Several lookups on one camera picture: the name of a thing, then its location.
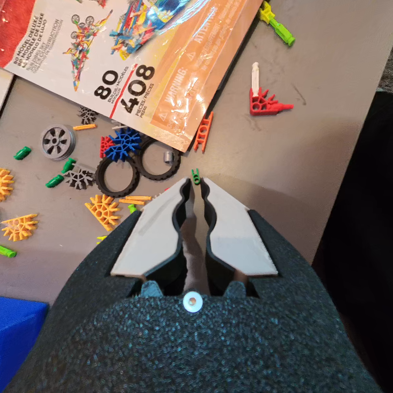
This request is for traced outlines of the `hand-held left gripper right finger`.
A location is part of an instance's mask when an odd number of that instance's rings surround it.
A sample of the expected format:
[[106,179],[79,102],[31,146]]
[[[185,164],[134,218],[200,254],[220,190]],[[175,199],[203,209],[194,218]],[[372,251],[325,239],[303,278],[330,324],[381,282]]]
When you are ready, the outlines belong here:
[[249,214],[250,209],[208,178],[201,181],[208,254],[231,271],[249,277],[277,276],[278,270]]

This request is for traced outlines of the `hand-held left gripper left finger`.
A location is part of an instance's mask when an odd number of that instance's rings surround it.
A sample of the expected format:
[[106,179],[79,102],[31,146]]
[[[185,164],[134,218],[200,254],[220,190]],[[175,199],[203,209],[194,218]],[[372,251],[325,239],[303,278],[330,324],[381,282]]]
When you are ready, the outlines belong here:
[[183,178],[144,207],[111,276],[146,278],[177,257],[190,189],[190,178]]

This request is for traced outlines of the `blue container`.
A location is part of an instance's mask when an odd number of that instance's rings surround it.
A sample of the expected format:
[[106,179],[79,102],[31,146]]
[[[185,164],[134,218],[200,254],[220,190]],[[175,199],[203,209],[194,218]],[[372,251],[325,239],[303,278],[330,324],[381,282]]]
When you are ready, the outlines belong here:
[[3,392],[34,346],[47,303],[0,297],[0,391]]

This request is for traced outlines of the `yellow fan connector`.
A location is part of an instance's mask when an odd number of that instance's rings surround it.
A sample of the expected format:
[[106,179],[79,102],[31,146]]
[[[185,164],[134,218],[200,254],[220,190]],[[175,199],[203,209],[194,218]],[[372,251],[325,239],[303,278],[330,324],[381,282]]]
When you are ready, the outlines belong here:
[[37,229],[37,216],[38,214],[29,214],[2,221],[1,225],[4,227],[1,230],[4,232],[4,236],[8,237],[9,241],[26,240]]
[[113,197],[105,194],[97,194],[90,198],[90,202],[85,203],[85,207],[94,215],[99,223],[110,232],[118,224],[120,216],[116,215],[120,208],[119,203]]
[[12,194],[13,187],[11,184],[14,183],[13,175],[10,171],[4,168],[0,169],[0,201],[3,202],[9,195]]

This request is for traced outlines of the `black rubber tire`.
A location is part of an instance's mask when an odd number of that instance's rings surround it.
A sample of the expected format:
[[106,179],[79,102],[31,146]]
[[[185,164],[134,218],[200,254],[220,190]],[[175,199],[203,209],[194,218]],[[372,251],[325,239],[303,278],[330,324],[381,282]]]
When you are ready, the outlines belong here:
[[140,174],[144,177],[146,177],[149,180],[153,181],[164,181],[167,180],[171,177],[173,177],[179,170],[180,164],[181,164],[181,157],[182,157],[182,152],[180,150],[177,150],[175,148],[172,148],[172,153],[174,154],[174,160],[173,163],[168,171],[166,171],[163,174],[151,174],[148,172],[144,165],[143,165],[143,156],[146,152],[146,150],[152,145],[153,143],[157,142],[157,140],[147,137],[144,140],[142,140],[142,143],[140,145],[140,151],[138,155],[134,156],[136,166],[140,172]]
[[101,191],[102,194],[111,197],[111,198],[123,198],[128,195],[130,195],[138,186],[139,181],[140,181],[140,171],[139,167],[136,164],[135,160],[131,158],[130,156],[126,157],[126,161],[130,164],[132,168],[132,179],[128,186],[121,190],[121,191],[111,191],[108,189],[105,183],[105,173],[106,170],[108,169],[109,165],[114,163],[109,157],[105,157],[101,160],[99,165],[96,168],[95,172],[95,181],[97,184],[98,189]]

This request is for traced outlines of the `dark grey snowflake connector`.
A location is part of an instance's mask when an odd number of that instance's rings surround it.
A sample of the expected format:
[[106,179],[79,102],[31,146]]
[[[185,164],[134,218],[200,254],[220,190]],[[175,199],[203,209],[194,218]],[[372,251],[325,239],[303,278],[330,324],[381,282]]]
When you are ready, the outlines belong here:
[[96,122],[99,113],[91,110],[85,106],[79,106],[78,116],[81,120],[81,125],[90,125]]
[[86,190],[95,183],[94,174],[83,167],[75,167],[73,170],[66,172],[64,181],[77,190]]

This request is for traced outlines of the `blue snowflake connector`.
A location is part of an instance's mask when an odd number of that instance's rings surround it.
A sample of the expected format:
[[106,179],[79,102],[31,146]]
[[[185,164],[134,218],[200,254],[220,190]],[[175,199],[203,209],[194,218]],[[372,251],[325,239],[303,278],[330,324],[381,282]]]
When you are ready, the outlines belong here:
[[125,162],[129,153],[138,154],[141,145],[141,135],[136,130],[127,127],[115,130],[116,136],[110,136],[111,140],[115,143],[106,152],[106,157],[112,161],[118,162],[119,160]]

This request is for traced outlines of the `red fan connector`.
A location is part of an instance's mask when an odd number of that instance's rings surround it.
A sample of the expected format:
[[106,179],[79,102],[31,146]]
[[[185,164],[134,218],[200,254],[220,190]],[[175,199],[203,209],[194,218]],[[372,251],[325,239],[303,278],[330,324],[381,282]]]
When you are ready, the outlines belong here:
[[250,88],[249,99],[250,99],[250,115],[252,116],[270,116],[277,115],[283,111],[289,111],[294,108],[291,104],[282,104],[278,100],[275,100],[275,94],[267,98],[269,90],[262,91],[259,87],[257,94],[255,95],[253,89]]
[[100,140],[100,150],[99,150],[99,157],[101,159],[105,158],[105,152],[112,146],[114,146],[115,143],[111,140],[110,136],[101,136]]

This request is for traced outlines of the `orange ladder connector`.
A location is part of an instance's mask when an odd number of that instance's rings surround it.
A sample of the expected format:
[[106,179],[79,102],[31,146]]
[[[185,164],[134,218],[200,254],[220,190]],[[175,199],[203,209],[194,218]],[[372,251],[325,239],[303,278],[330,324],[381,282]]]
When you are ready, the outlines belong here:
[[202,152],[203,153],[205,152],[206,144],[211,130],[213,116],[214,116],[214,112],[211,111],[208,117],[205,114],[203,119],[201,120],[193,145],[194,151],[197,151],[199,146],[201,146]]

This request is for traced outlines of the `person's black jacket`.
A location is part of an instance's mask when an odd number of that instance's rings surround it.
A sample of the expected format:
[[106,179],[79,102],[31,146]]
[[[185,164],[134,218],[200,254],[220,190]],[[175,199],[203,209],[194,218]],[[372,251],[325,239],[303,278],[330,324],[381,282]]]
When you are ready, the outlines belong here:
[[363,364],[393,380],[393,98],[377,91],[314,257]]

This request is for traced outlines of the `grey wheel hub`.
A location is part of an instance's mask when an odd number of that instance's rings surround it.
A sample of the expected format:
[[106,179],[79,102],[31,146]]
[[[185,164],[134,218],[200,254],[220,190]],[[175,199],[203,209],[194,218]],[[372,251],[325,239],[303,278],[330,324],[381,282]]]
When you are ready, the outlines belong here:
[[68,125],[50,125],[42,131],[40,146],[46,159],[62,161],[75,149],[76,137]]

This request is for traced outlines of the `printed toy packaging bag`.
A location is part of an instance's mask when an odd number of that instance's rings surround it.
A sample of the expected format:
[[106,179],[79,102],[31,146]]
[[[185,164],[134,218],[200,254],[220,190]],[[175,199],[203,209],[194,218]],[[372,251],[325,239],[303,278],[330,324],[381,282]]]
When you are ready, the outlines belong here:
[[262,1],[1,1],[1,68],[186,152]]

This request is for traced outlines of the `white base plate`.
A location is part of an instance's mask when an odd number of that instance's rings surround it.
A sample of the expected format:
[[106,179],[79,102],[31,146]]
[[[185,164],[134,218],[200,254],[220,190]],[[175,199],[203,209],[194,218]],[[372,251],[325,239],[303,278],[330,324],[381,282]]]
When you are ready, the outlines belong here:
[[3,108],[14,78],[14,74],[0,68],[0,110]]

